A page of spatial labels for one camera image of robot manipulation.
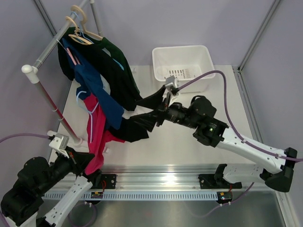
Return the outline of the pink t shirt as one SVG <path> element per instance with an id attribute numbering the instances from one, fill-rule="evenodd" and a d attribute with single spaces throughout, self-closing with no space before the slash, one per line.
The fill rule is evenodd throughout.
<path id="1" fill-rule="evenodd" d="M 106 116 L 103 113 L 101 106 L 99 105 L 93 114 L 93 139 L 89 143 L 89 153 L 94 154 L 95 157 L 90 161 L 85 169 L 85 174 L 89 175 L 96 170 L 99 170 L 104 164 L 103 152 L 106 143 L 111 141 L 125 143 L 124 140 L 119 139 L 112 135 L 112 133 L 106 129 Z M 89 121 L 87 124 L 87 133 L 89 132 Z"/>

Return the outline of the light blue wire hanger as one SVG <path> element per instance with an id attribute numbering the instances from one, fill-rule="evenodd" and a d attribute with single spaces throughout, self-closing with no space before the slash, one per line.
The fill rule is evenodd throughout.
<path id="1" fill-rule="evenodd" d="M 85 106 L 79 104 L 80 99 L 84 102 Z M 76 94 L 76 103 L 80 108 L 82 108 L 89 114 L 88 137 L 89 137 L 89 143 L 91 143 L 93 139 L 93 121 L 94 121 L 93 114 L 97 109 L 97 107 L 99 106 L 99 102 L 96 101 L 96 98 L 92 94 L 88 95 L 87 91 L 81 90 Z"/>

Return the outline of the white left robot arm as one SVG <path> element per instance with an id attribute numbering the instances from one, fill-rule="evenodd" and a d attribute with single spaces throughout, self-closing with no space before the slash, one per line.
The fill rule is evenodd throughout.
<path id="1" fill-rule="evenodd" d="M 70 151 L 53 163 L 44 157 L 29 159 L 17 174 L 12 188 L 0 203 L 1 219 L 7 227 L 60 227 L 80 198 L 101 185 L 101 176 L 85 169 L 94 155 Z M 48 195 L 63 189 L 59 202 L 42 217 L 38 212 Z"/>

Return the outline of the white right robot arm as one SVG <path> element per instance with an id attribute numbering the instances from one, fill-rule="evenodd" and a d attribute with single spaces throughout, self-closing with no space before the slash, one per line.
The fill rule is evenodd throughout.
<path id="1" fill-rule="evenodd" d="M 297 158 L 295 149 L 277 149 L 242 136 L 231 124 L 214 117 L 216 108 L 205 96 L 194 96 L 188 108 L 170 100 L 171 94 L 161 97 L 153 111 L 132 116 L 131 120 L 149 132 L 164 121 L 195 129 L 193 137 L 199 143 L 252 161 L 251 165 L 219 164 L 215 173 L 200 174 L 202 189 L 240 189 L 243 183 L 264 183 L 278 192 L 290 190 Z"/>

